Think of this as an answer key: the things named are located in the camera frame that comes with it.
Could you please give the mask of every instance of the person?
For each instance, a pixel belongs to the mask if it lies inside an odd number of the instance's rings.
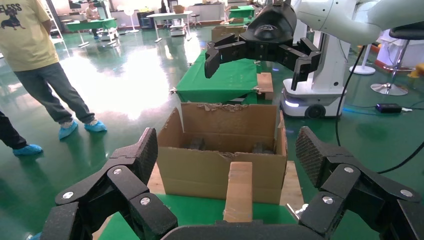
[[[85,9],[85,16],[88,20],[100,19],[99,11],[97,7],[94,6],[94,0],[88,0],[88,7]],[[97,35],[97,28],[93,28],[91,32],[94,35],[94,39],[98,40],[99,36]]]
[[[0,140],[3,141],[6,146],[12,148],[14,155],[33,155],[39,154],[43,149],[35,144],[27,144],[25,138],[19,135],[18,131],[15,130],[11,121],[7,116],[0,111]]]
[[[75,112],[90,132],[106,131],[72,87],[50,40],[52,22],[39,0],[0,0],[0,51],[26,91],[60,124],[59,139],[69,136],[77,122],[52,94],[52,89]]]

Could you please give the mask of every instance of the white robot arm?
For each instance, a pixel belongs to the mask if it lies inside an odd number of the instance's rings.
[[[375,42],[381,31],[424,21],[424,0],[298,0],[297,18],[353,45]]]

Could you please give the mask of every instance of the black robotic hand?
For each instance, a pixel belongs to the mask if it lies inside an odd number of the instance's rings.
[[[296,13],[287,1],[267,5],[239,37],[230,33],[207,44],[205,77],[211,78],[220,64],[239,59],[270,61],[294,72],[291,89],[296,90],[298,82],[317,70],[321,57],[307,38],[293,44],[296,22]]]

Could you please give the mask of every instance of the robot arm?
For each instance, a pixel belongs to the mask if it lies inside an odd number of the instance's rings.
[[[278,1],[274,0],[273,4],[266,1],[268,5],[239,39],[227,35],[208,44],[205,63],[207,78],[215,73],[219,64],[237,59],[248,58],[295,66],[299,59],[306,57],[305,60],[310,62],[303,62],[302,70],[299,64],[297,67],[289,67],[295,73],[291,86],[295,90],[297,82],[306,81],[308,73],[318,68],[314,59],[319,60],[321,55],[313,45],[306,51],[295,44],[291,46],[296,17],[314,30],[353,45],[371,44],[378,39],[381,31],[424,21],[423,0],[293,0],[292,7],[290,0],[284,3]],[[310,46],[306,38],[302,41],[307,43],[304,46]],[[297,50],[296,57],[287,58],[288,49]]]
[[[307,38],[293,44],[297,19],[290,1],[267,2],[240,37],[227,34],[207,44],[206,78],[211,78],[220,64],[239,59],[278,62],[294,71],[291,88],[295,90],[297,82],[306,81],[308,74],[317,70],[321,56],[318,48]]]
[[[381,31],[424,21],[422,0],[299,0],[297,17],[314,30],[352,45],[368,45]]]

